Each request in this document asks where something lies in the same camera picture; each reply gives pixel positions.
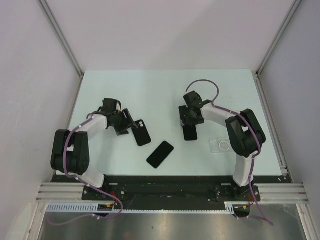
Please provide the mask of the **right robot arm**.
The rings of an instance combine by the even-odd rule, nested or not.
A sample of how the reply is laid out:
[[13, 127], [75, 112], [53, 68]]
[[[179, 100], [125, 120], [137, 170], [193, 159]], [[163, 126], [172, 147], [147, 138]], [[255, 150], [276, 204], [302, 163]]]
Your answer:
[[253, 181], [255, 158], [261, 153], [266, 135], [251, 109], [241, 112], [208, 103], [202, 107], [178, 107], [180, 124], [185, 141], [198, 139], [196, 126], [212, 121], [227, 129], [230, 146], [236, 153], [231, 196], [242, 201], [249, 194], [248, 185]]

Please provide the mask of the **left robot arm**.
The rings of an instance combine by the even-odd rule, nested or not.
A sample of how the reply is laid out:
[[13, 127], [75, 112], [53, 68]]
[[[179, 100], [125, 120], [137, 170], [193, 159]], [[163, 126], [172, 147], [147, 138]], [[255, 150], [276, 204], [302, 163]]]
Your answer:
[[128, 109], [88, 114], [87, 119], [74, 129], [59, 129], [55, 132], [50, 165], [68, 178], [93, 188], [93, 194], [100, 200], [110, 196], [111, 188], [104, 184], [105, 175], [99, 172], [90, 158], [90, 140], [108, 128], [114, 128], [118, 136], [128, 134], [128, 129], [136, 129]]

